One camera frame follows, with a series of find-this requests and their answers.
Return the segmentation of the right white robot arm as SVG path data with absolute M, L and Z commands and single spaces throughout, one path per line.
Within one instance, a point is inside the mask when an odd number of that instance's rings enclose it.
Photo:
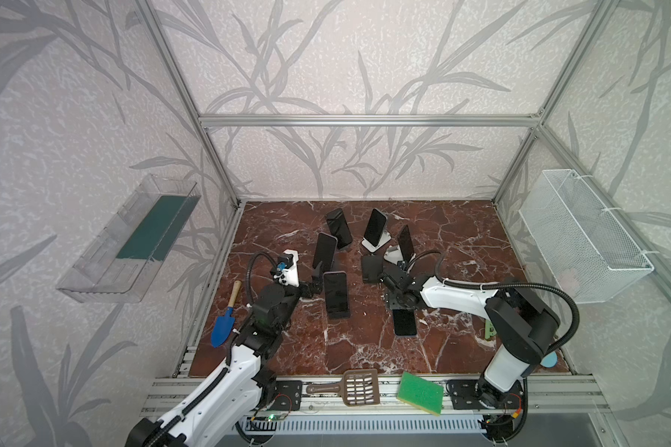
M 495 408 L 515 383 L 574 337 L 581 321 L 579 307 L 566 292 L 548 284 L 517 279 L 486 283 L 446 279 L 440 273 L 443 260 L 437 260 L 432 275 L 413 276 L 410 268 L 401 264 L 383 268 L 378 280 L 404 309 L 449 309 L 493 324 L 501 346 L 480 375 L 475 398 L 486 408 Z M 561 319 L 537 292 L 553 294 L 570 309 L 570 326 L 561 337 L 557 337 Z

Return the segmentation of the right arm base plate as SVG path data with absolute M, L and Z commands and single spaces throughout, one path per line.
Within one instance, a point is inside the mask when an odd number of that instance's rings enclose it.
M 454 410 L 513 412 L 522 407 L 525 391 L 516 381 L 509 392 L 502 392 L 480 379 L 454 379 L 445 383 Z

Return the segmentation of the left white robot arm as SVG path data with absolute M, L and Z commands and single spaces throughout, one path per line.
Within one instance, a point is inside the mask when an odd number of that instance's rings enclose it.
M 214 446 L 249 411 L 276 397 L 268 367 L 300 298 L 311 292 L 298 277 L 298 252 L 287 250 L 272 263 L 273 282 L 257 296 L 220 365 L 157 421 L 146 418 L 130 431 L 127 446 Z

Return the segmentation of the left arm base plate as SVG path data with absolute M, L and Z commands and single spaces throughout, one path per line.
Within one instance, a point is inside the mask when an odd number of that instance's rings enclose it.
M 301 380 L 277 380 L 268 411 L 293 412 L 301 406 L 304 383 Z

